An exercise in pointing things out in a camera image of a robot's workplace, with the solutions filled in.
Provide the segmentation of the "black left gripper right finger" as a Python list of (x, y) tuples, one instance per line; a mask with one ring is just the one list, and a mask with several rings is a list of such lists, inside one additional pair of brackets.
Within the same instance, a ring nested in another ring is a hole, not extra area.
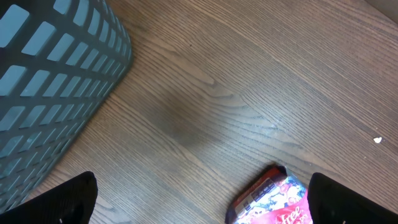
[(396, 213), (319, 172), (310, 179), (307, 200), (314, 224), (397, 224)]

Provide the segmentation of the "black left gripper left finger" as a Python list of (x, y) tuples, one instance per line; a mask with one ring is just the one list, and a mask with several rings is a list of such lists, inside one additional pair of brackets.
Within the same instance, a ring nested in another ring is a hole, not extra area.
[(1, 224), (88, 224), (97, 196), (95, 175), (86, 171), (1, 214)]

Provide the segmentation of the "pink purple sanitary pad pack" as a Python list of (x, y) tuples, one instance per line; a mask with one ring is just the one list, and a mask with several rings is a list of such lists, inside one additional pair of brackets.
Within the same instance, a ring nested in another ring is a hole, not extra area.
[(286, 167), (269, 165), (226, 212), (226, 224), (312, 224), (308, 190)]

